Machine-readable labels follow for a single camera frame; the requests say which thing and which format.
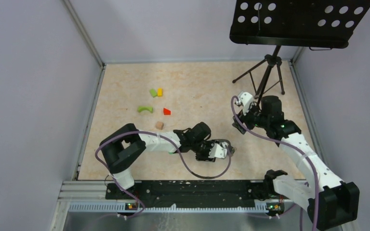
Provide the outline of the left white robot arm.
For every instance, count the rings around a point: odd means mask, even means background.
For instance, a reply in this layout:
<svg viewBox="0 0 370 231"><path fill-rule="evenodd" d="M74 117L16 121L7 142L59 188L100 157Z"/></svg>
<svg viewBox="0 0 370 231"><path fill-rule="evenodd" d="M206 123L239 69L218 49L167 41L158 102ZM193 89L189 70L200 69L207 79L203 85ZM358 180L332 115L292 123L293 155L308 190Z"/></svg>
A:
<svg viewBox="0 0 370 231"><path fill-rule="evenodd" d="M211 140L211 129L204 122L193 128L154 133L140 132L133 123L121 127L100 142L106 166L118 183L117 193L124 199L135 193L130 166L143 152L187 153L193 151L196 160L214 162L227 156L227 144Z"/></svg>

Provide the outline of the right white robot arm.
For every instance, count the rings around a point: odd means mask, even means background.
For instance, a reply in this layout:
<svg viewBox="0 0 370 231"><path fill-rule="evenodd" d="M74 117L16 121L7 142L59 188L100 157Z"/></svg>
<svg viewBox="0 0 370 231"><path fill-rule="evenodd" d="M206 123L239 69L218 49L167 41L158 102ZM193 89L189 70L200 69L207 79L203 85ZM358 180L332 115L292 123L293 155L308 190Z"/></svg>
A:
<svg viewBox="0 0 370 231"><path fill-rule="evenodd" d="M252 95L241 92L232 97L231 109L234 127L242 134L249 132L276 143L307 181L307 184L299 183L282 170L269 170L263 185L267 197L282 195L292 200L302 212L307 212L314 231L325 231L357 219L359 188L326 166L298 126L285 119L277 96L265 96L257 105Z"/></svg>

